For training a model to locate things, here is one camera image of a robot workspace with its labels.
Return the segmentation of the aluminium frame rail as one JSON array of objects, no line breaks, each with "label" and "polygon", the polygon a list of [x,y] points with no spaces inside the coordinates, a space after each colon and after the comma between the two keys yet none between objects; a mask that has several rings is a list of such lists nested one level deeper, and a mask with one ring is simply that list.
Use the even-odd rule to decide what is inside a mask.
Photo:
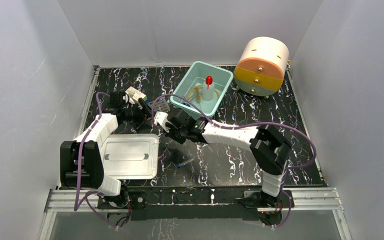
[{"label": "aluminium frame rail", "polygon": [[[294,211],[331,210],[342,240],[351,240],[342,201],[335,187],[299,187],[290,188],[290,198],[294,201]],[[75,190],[51,189],[44,208],[44,219],[39,231],[39,240],[49,240],[57,213],[72,212]]]}]

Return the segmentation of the clear test tube rack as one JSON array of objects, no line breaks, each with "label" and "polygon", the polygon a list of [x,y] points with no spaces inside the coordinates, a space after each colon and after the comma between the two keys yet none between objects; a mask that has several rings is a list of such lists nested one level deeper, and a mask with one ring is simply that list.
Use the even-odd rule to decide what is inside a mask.
[{"label": "clear test tube rack", "polygon": [[154,100],[151,107],[154,109],[154,112],[168,113],[170,111],[170,106],[164,97]]}]

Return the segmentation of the round orange yellow drawer cabinet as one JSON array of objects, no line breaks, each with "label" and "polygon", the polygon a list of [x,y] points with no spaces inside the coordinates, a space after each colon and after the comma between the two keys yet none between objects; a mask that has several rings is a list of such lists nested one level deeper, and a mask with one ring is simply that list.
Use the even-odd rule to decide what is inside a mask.
[{"label": "round orange yellow drawer cabinet", "polygon": [[280,40],[259,36],[251,39],[234,69],[237,87],[268,99],[282,86],[288,66],[289,49]]}]

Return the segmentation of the white bin lid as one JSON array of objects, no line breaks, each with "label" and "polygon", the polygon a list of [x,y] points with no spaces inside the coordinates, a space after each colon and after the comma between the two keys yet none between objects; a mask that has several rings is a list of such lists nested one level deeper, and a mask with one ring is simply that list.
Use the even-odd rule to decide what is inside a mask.
[{"label": "white bin lid", "polygon": [[159,137],[111,134],[100,149],[106,175],[118,180],[150,180],[157,175]]}]

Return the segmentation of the blue-cap test tube lower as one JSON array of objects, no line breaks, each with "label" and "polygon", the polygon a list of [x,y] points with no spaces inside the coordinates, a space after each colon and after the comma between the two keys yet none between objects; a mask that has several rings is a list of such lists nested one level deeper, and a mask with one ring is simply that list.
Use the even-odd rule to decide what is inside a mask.
[{"label": "blue-cap test tube lower", "polygon": [[194,159],[194,158],[191,158],[191,159],[188,159],[188,160],[183,161],[183,162],[181,162],[181,163],[178,163],[178,164],[176,165],[176,167],[177,167],[177,168],[181,168],[181,167],[184,167],[184,166],[186,166],[186,165],[188,165],[188,164],[193,163],[194,161],[195,161],[195,159]]}]

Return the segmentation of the light teal plastic bin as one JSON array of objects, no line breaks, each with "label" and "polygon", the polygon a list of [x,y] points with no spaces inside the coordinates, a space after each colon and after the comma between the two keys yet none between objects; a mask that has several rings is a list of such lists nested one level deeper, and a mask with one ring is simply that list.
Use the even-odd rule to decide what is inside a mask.
[{"label": "light teal plastic bin", "polygon": [[221,67],[195,61],[170,97],[170,102],[189,116],[210,119],[217,112],[233,80],[233,73]]}]

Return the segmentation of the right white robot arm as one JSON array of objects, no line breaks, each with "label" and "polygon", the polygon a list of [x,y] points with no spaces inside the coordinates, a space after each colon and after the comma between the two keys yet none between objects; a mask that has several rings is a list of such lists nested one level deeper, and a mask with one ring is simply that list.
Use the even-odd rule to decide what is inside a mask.
[{"label": "right white robot arm", "polygon": [[281,190],[291,143],[274,126],[241,127],[211,121],[205,117],[194,119],[182,109],[170,113],[158,112],[154,117],[165,135],[184,144],[187,140],[203,144],[224,144],[252,153],[262,170],[261,190],[245,193],[240,203],[246,208],[272,207],[281,204]]}]

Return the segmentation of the small white red box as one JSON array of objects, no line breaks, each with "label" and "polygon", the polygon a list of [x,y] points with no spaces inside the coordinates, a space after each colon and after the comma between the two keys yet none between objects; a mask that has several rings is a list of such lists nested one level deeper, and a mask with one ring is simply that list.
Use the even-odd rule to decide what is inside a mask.
[{"label": "small white red box", "polygon": [[130,86],[127,90],[125,90],[125,93],[132,95],[133,98],[137,100],[137,103],[139,98],[143,98],[146,102],[148,101],[148,98],[144,93],[140,92],[139,90],[137,90],[132,86]]}]

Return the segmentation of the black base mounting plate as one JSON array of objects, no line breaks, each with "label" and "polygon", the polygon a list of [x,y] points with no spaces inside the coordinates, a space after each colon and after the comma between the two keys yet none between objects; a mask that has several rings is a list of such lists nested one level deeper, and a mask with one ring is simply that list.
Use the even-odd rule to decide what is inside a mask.
[{"label": "black base mounting plate", "polygon": [[270,223],[282,220],[289,197],[262,192],[260,186],[127,187],[133,220],[242,219]]}]

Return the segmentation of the tan rubber tubing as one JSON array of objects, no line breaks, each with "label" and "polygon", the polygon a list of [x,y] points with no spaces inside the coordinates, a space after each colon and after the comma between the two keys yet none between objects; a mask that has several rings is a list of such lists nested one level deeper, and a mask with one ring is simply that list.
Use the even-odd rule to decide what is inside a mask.
[{"label": "tan rubber tubing", "polygon": [[214,99],[214,95],[218,100],[220,98],[220,93],[213,86],[203,86],[199,84],[195,86],[192,90],[189,91],[186,99],[192,100],[195,99],[198,103],[201,101],[211,101]]}]

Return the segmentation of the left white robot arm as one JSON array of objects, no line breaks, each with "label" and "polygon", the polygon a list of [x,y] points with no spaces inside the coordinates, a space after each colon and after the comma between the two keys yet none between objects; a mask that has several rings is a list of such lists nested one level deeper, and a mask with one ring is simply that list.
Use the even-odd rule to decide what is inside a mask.
[{"label": "left white robot arm", "polygon": [[88,198],[87,194],[80,197],[81,189],[110,197],[110,202],[117,208],[127,206],[129,194],[122,190],[120,180],[105,173],[101,148],[120,124],[139,128],[152,114],[144,97],[133,98],[127,92],[113,91],[106,94],[109,101],[103,106],[101,95],[102,92],[95,94],[98,114],[91,125],[77,138],[60,145],[60,182],[63,187],[75,189],[74,211]]}]

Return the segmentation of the brown test tube brush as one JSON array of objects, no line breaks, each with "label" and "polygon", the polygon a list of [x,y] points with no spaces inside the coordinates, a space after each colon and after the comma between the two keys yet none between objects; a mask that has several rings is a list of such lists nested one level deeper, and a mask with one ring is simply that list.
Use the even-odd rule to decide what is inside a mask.
[{"label": "brown test tube brush", "polygon": [[195,101],[197,103],[200,103],[202,101],[202,93],[201,93],[201,86],[197,86],[193,89],[194,91],[194,96],[195,96]]}]

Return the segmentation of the red-cap wash bottle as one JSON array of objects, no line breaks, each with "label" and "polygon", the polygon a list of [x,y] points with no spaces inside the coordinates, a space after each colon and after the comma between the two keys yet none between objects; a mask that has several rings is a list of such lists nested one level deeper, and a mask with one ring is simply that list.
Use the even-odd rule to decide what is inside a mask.
[{"label": "red-cap wash bottle", "polygon": [[202,99],[205,101],[210,101],[214,98],[214,90],[215,86],[213,84],[213,78],[212,76],[208,75],[205,78],[204,83],[202,84]]}]

